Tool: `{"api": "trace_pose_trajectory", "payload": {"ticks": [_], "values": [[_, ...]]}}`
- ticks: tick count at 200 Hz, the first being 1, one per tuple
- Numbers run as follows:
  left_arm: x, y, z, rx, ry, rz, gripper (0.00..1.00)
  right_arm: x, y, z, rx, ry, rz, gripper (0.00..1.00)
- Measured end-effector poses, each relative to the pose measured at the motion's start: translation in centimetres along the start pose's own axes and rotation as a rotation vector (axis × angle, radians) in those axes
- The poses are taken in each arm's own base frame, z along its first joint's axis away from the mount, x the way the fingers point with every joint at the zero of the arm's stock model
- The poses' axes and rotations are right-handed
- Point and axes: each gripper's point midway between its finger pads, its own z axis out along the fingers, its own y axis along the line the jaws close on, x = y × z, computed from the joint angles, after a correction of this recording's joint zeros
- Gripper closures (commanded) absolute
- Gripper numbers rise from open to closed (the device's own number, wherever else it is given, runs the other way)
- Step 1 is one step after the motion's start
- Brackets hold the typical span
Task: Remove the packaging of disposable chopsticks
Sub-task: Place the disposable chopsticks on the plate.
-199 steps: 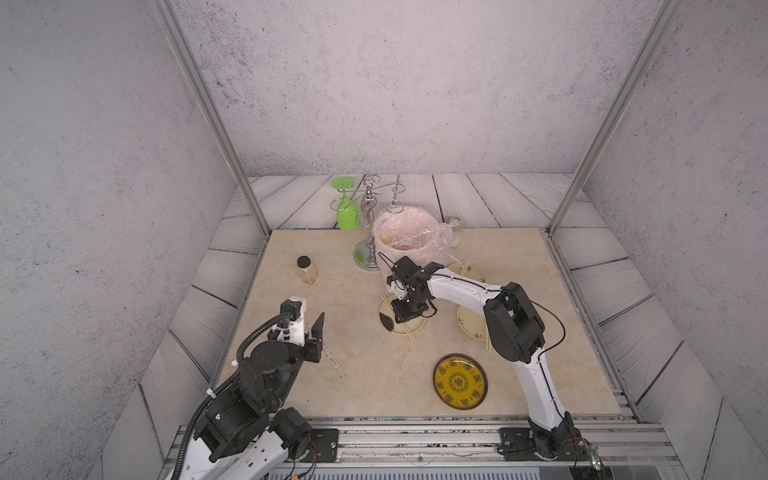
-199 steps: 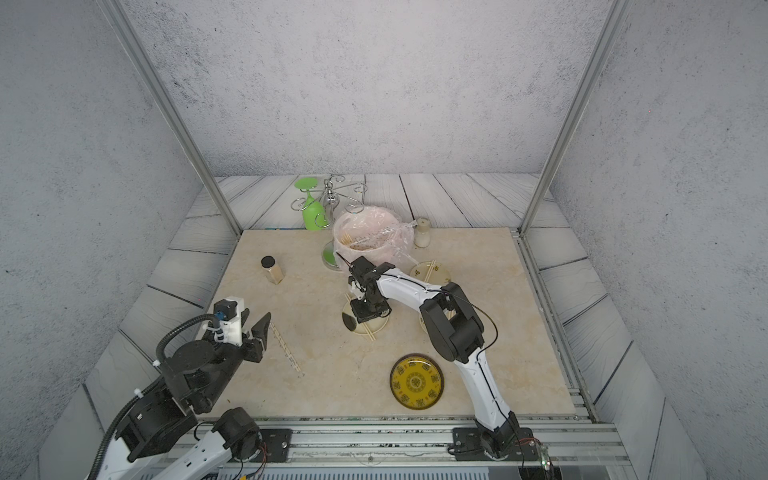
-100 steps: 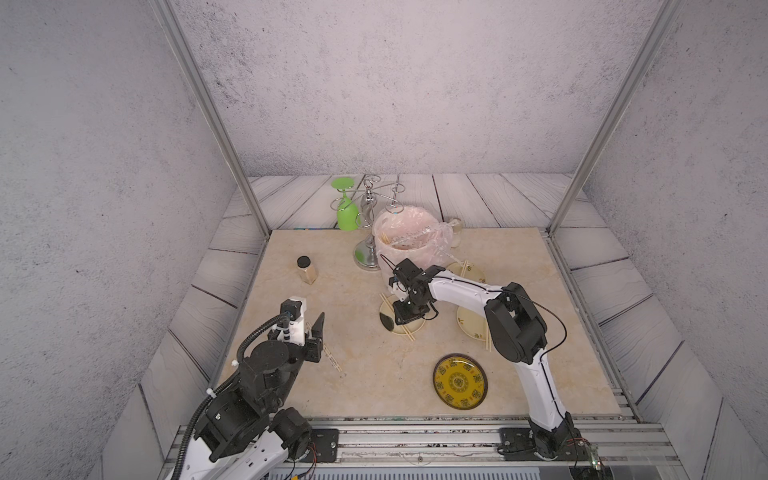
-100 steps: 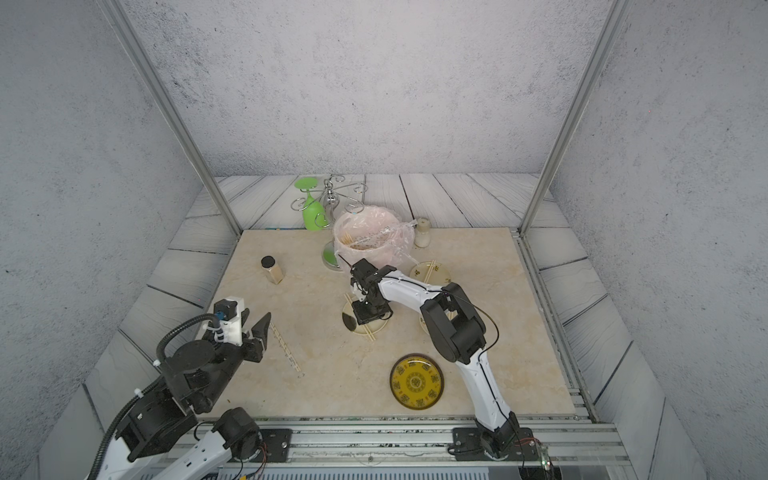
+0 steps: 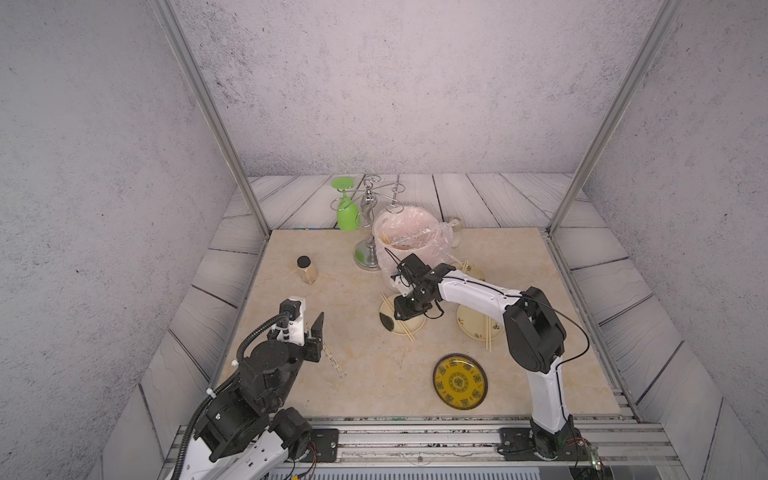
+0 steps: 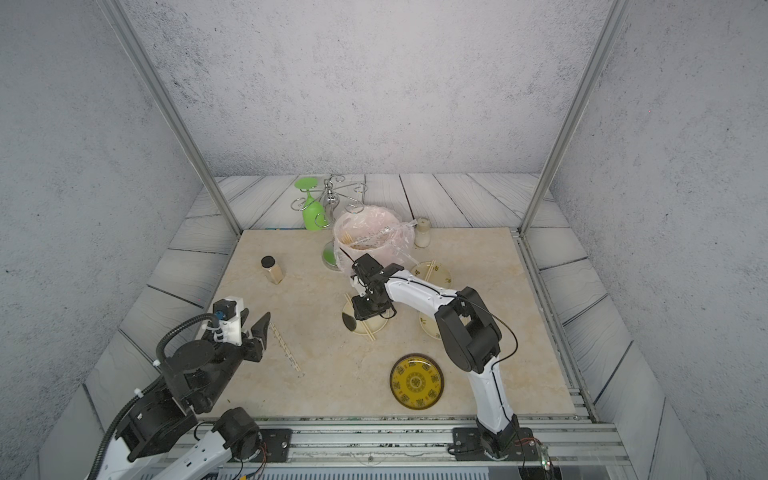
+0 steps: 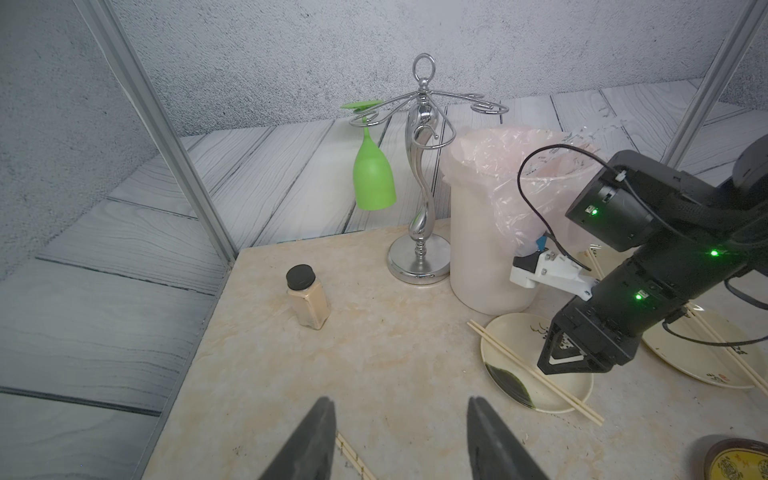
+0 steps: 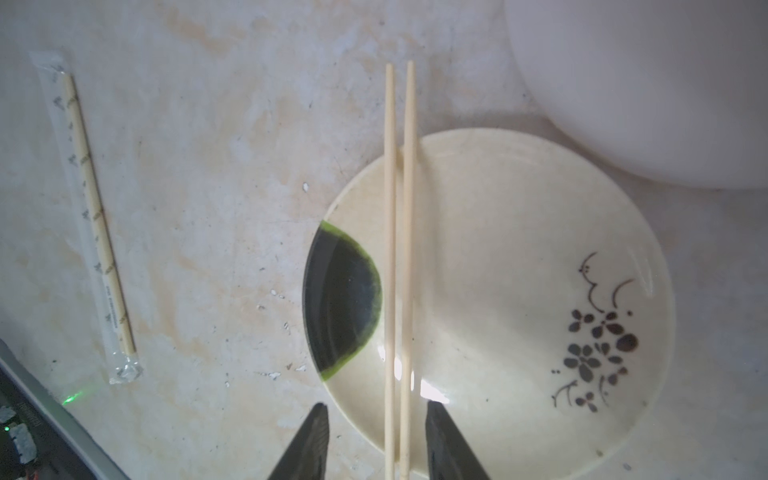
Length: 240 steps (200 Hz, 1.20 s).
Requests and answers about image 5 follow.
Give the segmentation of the chopsticks pair one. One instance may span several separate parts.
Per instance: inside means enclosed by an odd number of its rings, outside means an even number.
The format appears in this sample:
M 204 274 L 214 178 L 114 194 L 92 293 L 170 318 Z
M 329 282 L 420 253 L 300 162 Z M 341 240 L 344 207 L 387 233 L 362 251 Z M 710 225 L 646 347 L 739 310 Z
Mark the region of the chopsticks pair one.
M 331 350 L 326 345 L 324 345 L 323 351 L 326 358 L 331 363 L 332 367 L 338 372 L 341 378 L 344 378 L 346 376 L 346 372 L 343 370 L 343 368 L 341 367 L 340 363 L 337 361 L 337 359 L 335 358 Z

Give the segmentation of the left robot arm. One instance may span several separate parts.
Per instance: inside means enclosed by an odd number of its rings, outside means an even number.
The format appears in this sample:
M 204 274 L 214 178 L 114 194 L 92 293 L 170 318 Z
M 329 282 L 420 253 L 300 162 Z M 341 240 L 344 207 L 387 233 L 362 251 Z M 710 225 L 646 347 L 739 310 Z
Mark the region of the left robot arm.
M 316 464 L 310 423 L 285 403 L 302 365 L 321 359 L 324 320 L 305 331 L 300 313 L 283 310 L 241 341 L 234 373 L 192 414 L 170 479 L 262 479 L 306 455 Z

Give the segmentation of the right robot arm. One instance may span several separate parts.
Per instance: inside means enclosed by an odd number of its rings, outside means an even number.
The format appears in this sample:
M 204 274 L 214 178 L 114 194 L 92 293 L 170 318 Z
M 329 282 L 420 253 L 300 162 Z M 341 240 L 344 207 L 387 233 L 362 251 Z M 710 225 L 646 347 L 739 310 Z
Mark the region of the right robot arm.
M 533 402 L 530 420 L 533 453 L 551 461 L 578 445 L 580 433 L 567 409 L 561 365 L 566 362 L 566 315 L 550 305 L 543 291 L 530 287 L 510 290 L 474 279 L 453 266 L 432 268 L 417 255 L 397 257 L 392 275 L 400 296 L 394 318 L 405 321 L 440 308 L 443 301 L 465 306 L 503 324 L 512 359 L 527 371 Z

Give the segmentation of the chopsticks pair four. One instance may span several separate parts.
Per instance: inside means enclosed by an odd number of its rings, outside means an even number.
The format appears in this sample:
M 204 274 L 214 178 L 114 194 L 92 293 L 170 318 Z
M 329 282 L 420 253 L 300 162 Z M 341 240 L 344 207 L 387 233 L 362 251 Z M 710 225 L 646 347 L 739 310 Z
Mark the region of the chopsticks pair four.
M 493 335 L 493 319 L 489 316 L 484 317 L 485 323 L 485 349 L 488 352 L 492 351 L 492 335 Z

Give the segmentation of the chopsticks pair two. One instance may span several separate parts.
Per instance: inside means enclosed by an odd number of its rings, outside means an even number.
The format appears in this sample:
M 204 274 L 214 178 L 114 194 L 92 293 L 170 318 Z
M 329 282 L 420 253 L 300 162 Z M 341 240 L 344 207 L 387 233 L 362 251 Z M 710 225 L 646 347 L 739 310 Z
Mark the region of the chopsticks pair two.
M 394 301 L 385 293 L 381 293 L 380 297 L 382 299 L 382 302 L 385 303 L 392 310 L 393 324 L 399 325 L 403 331 L 403 334 L 406 335 L 411 342 L 414 342 L 415 337 L 413 333 L 409 330 L 408 326 L 397 317 L 397 310 L 395 308 Z

